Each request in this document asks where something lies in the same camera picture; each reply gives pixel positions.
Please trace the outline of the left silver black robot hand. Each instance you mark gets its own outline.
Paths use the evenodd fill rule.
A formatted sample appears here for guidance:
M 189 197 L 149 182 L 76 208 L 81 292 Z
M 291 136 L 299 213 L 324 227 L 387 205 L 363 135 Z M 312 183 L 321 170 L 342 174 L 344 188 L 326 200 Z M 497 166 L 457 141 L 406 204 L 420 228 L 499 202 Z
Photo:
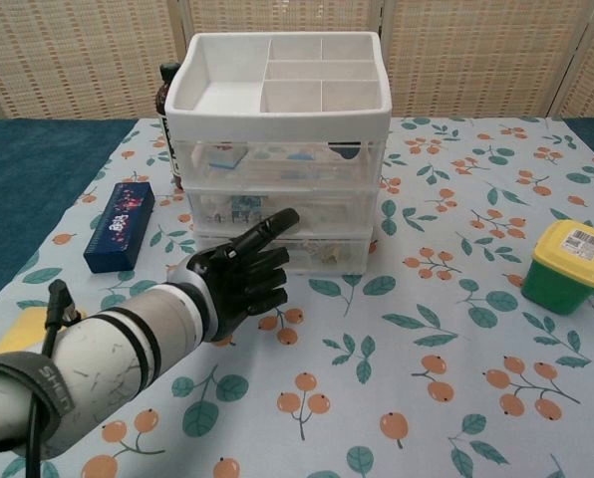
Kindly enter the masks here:
M 191 291 L 204 320 L 203 339 L 219 342 L 241 323 L 287 302 L 283 266 L 286 248 L 270 249 L 279 235 L 298 224 L 285 208 L 216 247 L 190 256 L 174 272 L 175 283 Z

